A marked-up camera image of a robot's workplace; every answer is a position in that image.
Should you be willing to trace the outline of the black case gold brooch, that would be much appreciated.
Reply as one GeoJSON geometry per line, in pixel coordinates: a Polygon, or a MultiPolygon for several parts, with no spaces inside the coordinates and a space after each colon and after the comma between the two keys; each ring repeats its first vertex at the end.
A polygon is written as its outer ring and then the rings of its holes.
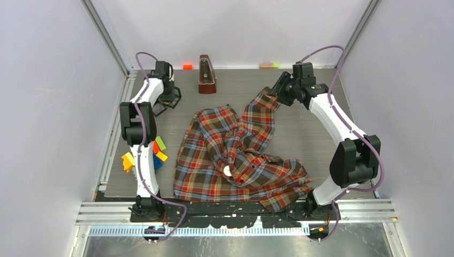
{"type": "Polygon", "coordinates": [[[157,103],[160,105],[166,107],[166,108],[171,108],[174,109],[179,101],[181,100],[181,91],[179,87],[174,86],[172,91],[168,94],[161,94],[158,99],[157,103]]]}

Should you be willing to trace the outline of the plaid flannel shirt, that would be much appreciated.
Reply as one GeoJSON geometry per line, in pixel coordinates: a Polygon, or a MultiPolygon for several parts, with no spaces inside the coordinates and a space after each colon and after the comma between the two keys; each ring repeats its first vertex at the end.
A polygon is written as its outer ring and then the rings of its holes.
{"type": "Polygon", "coordinates": [[[237,114],[228,104],[194,113],[176,159],[173,196],[192,202],[259,202],[271,213],[311,191],[300,159],[266,154],[276,98],[263,88],[237,114]],[[231,177],[223,173],[228,165],[231,177]]]}

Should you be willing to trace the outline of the white round brooch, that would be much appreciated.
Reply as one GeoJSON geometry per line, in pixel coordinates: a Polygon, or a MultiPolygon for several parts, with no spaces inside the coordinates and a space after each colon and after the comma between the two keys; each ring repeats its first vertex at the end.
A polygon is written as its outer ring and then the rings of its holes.
{"type": "Polygon", "coordinates": [[[226,165],[224,168],[223,168],[223,173],[228,176],[228,177],[231,177],[232,174],[231,174],[231,170],[230,170],[230,167],[228,165],[226,165]]]}

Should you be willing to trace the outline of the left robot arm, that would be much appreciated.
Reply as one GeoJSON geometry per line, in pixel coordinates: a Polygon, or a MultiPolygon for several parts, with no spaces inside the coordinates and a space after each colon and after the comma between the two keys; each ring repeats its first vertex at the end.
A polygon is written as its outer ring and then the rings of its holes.
{"type": "Polygon", "coordinates": [[[137,95],[119,106],[122,138],[129,145],[135,161],[137,196],[131,207],[138,218],[159,221],[164,207],[155,177],[153,145],[157,127],[153,105],[173,85],[173,67],[165,61],[157,61],[145,79],[137,95]]]}

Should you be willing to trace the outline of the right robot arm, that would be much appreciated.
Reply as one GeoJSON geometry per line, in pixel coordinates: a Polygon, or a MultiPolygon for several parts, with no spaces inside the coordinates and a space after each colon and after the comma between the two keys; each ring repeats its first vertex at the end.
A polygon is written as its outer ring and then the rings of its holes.
{"type": "Polygon", "coordinates": [[[367,135],[338,106],[331,89],[318,84],[310,62],[296,63],[292,72],[284,71],[271,89],[271,96],[281,104],[303,104],[314,114],[337,145],[329,165],[330,176],[311,190],[305,200],[304,212],[319,220],[332,209],[331,204],[349,191],[377,177],[381,142],[375,135],[367,135]]]}

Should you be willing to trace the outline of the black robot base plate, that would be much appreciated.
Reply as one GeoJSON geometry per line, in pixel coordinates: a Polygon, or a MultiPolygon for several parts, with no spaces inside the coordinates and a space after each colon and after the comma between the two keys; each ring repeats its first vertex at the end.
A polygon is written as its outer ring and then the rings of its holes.
{"type": "Polygon", "coordinates": [[[129,210],[131,222],[158,222],[171,228],[240,229],[254,225],[266,229],[300,228],[303,222],[327,225],[335,222],[339,215],[332,206],[312,208],[305,201],[294,202],[271,213],[259,202],[208,203],[167,199],[162,203],[149,198],[136,200],[129,210]]]}

